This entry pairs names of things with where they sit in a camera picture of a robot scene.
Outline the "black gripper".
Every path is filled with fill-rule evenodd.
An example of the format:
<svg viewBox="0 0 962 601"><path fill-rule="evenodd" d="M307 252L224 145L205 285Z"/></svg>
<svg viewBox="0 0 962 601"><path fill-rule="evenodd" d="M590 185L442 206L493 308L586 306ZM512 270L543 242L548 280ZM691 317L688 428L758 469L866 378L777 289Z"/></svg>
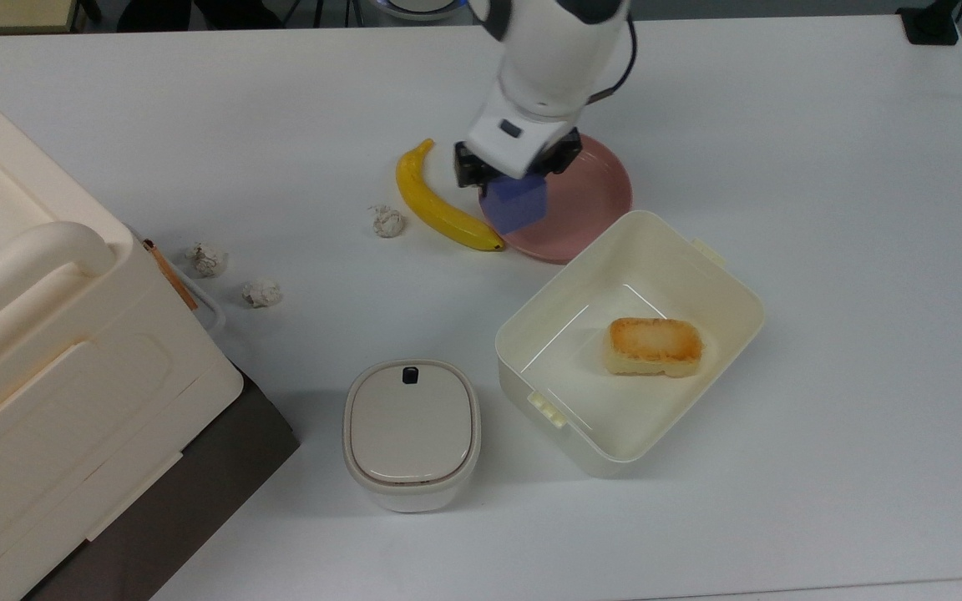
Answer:
<svg viewBox="0 0 962 601"><path fill-rule="evenodd" d="M459 188L484 188L489 182L499 178L523 179L534 175L543 178L550 174L563 174L583 152L583 148L580 132L578 129L571 129L571 132L559 139L553 147L538 153L524 174L512 175L509 171L500 170L481 159L466 148L465 142L458 142L454 145L454 172Z"/></svg>

